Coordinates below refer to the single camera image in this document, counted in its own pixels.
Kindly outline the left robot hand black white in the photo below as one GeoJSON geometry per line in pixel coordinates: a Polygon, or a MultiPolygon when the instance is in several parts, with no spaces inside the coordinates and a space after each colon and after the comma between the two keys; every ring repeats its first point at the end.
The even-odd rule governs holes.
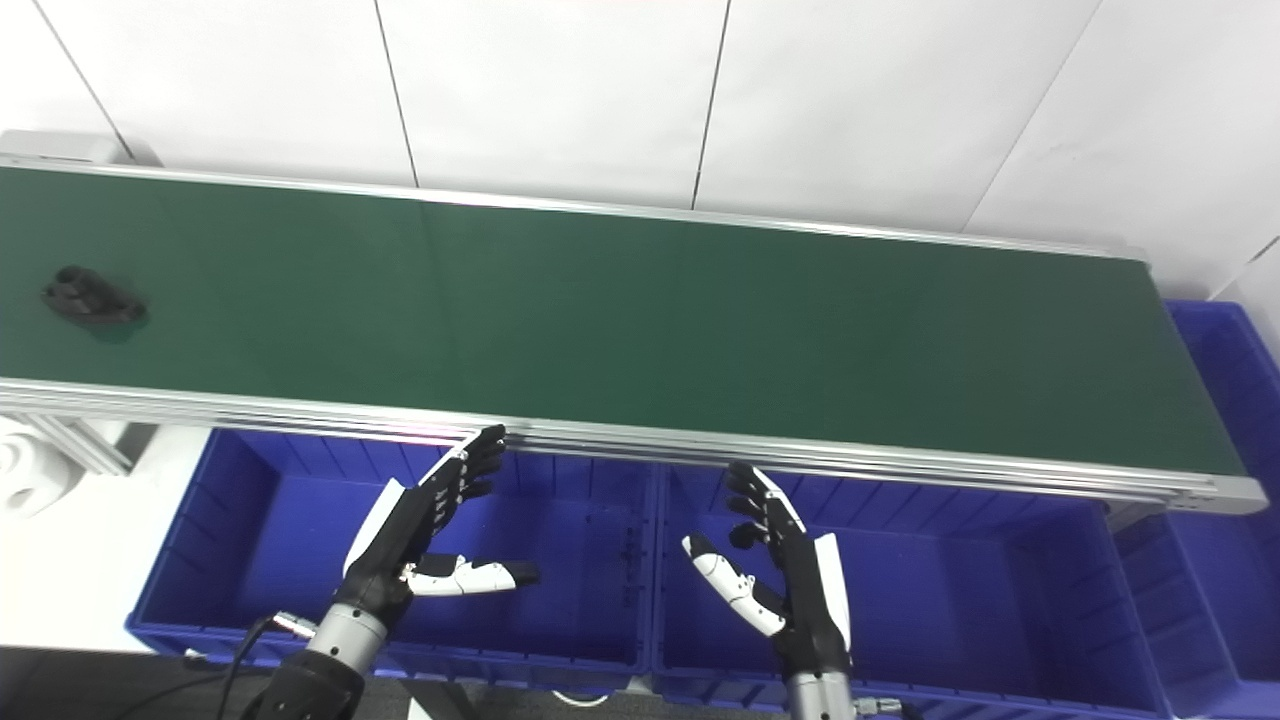
{"type": "Polygon", "coordinates": [[[535,562],[466,559],[429,548],[463,503],[492,492],[489,477],[500,469],[506,436],[502,424],[484,427],[445,451],[412,484],[389,479],[349,547],[335,603],[392,629],[417,597],[490,594],[539,583],[535,562]]]}

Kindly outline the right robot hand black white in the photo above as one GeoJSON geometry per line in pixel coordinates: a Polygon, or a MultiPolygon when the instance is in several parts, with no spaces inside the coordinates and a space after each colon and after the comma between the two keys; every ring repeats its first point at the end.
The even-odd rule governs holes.
{"type": "Polygon", "coordinates": [[[759,468],[731,462],[724,483],[731,492],[727,507],[746,519],[730,532],[731,544],[764,546],[785,592],[763,585],[700,532],[681,541],[691,564],[744,621],[772,641],[785,678],[850,678],[851,618],[835,536],[812,536],[787,493],[759,468]]]}

